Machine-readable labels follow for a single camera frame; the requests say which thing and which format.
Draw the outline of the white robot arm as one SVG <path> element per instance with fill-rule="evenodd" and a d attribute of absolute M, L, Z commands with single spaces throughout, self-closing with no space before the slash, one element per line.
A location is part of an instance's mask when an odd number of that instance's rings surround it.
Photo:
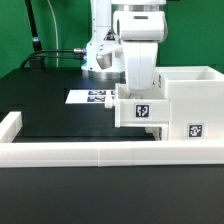
<path fill-rule="evenodd" d="M 151 88 L 158 45 L 167 37 L 166 0 L 90 0 L 92 37 L 82 72 L 102 79 L 123 76 L 127 89 Z"/>

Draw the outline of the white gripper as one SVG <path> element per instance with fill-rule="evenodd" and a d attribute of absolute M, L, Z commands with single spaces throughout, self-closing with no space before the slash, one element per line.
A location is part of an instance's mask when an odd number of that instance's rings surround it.
<path fill-rule="evenodd" d="M 156 42 L 123 42 L 126 85 L 130 92 L 143 92 L 151 88 L 157 53 Z"/>

